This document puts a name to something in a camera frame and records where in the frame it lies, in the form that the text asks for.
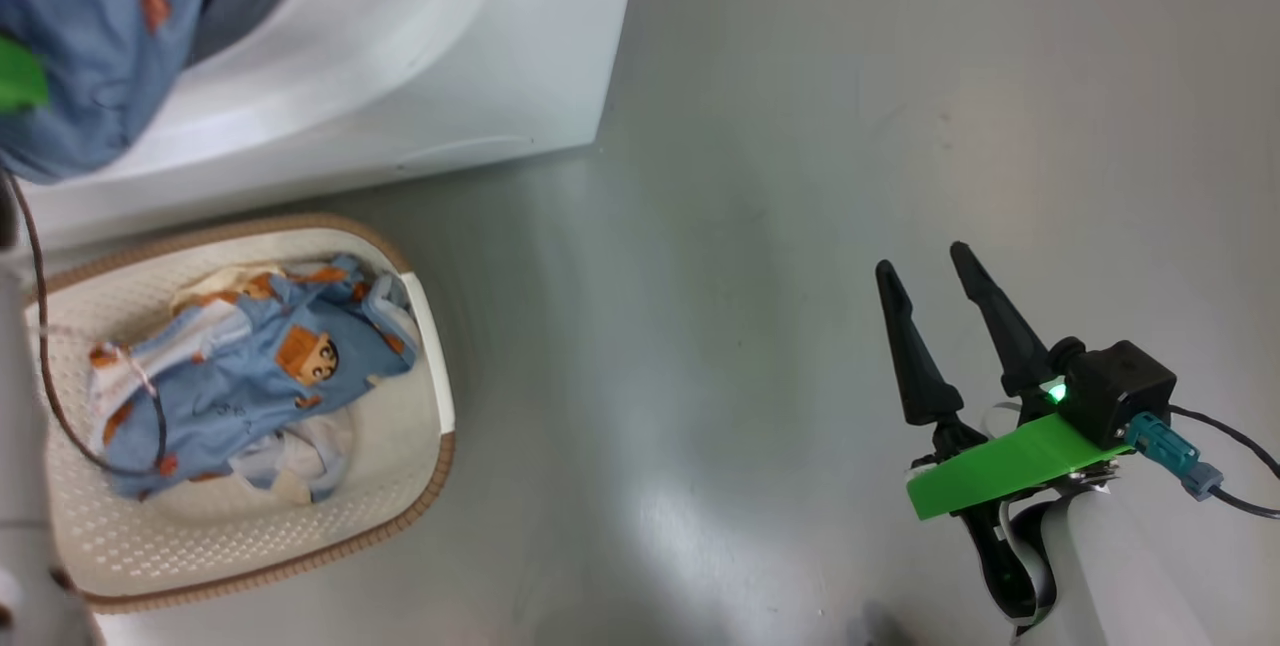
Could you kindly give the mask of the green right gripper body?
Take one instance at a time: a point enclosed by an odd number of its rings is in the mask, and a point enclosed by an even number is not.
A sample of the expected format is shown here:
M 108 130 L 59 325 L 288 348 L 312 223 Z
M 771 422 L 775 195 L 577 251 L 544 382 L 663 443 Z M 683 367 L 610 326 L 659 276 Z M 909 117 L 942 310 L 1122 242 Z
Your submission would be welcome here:
M 1044 486 L 1130 450 L 1125 441 L 1097 446 L 1061 414 L 1046 414 L 908 478 L 906 492 L 916 518 L 929 521 Z

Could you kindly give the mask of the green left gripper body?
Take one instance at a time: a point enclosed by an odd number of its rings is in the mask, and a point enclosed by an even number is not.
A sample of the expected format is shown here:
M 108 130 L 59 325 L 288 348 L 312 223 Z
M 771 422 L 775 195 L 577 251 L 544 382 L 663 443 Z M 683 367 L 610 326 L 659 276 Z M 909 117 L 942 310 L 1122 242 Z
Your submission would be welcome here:
M 0 35 L 0 116 L 49 102 L 49 82 L 37 55 L 14 37 Z

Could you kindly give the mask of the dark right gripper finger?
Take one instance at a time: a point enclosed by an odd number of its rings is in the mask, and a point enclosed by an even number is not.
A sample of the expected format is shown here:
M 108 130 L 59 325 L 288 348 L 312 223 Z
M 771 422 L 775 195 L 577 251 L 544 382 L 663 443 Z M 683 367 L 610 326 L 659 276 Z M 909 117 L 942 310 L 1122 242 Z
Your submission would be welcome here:
M 960 418 L 963 397 L 940 374 L 915 326 L 913 301 L 890 260 L 877 264 L 876 283 L 905 422 L 932 426 L 936 453 L 964 453 L 989 443 L 979 429 Z
M 1056 380 L 1048 349 L 1014 307 L 1009 295 L 965 242 L 952 242 L 950 258 L 966 299 L 977 304 L 1001 365 L 1000 382 L 1006 397 L 1021 400 L 1021 417 L 1044 417 L 1057 411 L 1044 382 Z

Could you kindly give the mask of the large blue cartoon pyjama garment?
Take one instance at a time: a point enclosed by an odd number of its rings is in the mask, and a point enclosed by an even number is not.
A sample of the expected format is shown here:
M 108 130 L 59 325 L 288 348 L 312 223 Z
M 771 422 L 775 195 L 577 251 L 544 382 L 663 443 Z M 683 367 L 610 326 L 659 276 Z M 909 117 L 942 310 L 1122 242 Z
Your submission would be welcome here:
M 40 59 L 46 107 L 0 116 L 15 175 L 50 185 L 123 159 L 183 72 L 204 0 L 0 0 L 0 35 Z

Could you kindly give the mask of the cream cloth garment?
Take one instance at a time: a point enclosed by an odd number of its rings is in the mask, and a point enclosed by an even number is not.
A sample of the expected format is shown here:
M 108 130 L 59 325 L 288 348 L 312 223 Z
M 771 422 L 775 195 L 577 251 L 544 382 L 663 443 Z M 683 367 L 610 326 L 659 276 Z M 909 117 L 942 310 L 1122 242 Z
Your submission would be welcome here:
M 247 264 L 247 266 L 230 266 L 207 274 L 198 281 L 188 283 L 175 290 L 170 301 L 169 312 L 179 315 L 189 307 L 202 307 L 211 301 L 265 301 L 274 298 L 275 290 L 271 287 L 274 274 L 282 272 L 275 264 Z

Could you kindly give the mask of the small blue cartoon pyjama garment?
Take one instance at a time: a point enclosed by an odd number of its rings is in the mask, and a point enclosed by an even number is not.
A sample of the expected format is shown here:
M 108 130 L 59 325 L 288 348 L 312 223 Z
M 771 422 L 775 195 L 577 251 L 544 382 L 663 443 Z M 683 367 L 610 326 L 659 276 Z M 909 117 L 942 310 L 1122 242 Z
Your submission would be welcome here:
M 90 351 L 90 446 L 116 495 L 236 477 L 305 505 L 340 486 L 351 406 L 412 371 L 416 324 L 399 278 L 352 255 L 279 267 L 274 298 L 211 301 Z

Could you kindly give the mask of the white washing machine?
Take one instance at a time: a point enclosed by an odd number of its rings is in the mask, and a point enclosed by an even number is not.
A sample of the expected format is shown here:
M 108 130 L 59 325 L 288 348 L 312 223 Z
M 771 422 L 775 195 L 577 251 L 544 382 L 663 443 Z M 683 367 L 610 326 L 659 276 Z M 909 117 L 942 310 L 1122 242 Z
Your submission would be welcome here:
M 628 0 L 204 0 L 133 148 L 18 178 L 46 249 L 576 148 Z

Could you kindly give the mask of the cream laundry basket brown rim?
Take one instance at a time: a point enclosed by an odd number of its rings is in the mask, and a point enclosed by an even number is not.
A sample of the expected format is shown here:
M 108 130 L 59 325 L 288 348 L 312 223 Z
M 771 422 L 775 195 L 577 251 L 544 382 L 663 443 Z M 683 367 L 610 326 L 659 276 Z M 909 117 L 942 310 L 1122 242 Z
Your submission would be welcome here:
M 233 223 L 119 251 L 47 278 L 47 368 L 78 435 L 88 408 L 87 351 L 140 336 L 172 295 L 230 266 L 348 253 L 403 283 L 420 342 L 410 374 L 351 406 L 355 450 L 337 491 L 289 503 L 242 478 L 206 478 L 145 500 L 118 496 L 102 469 L 50 423 L 46 464 L 64 572 L 93 615 L 174 608 L 325 567 L 410 528 L 445 487 L 454 461 L 454 403 L 422 285 L 392 240 L 352 219 L 301 214 Z

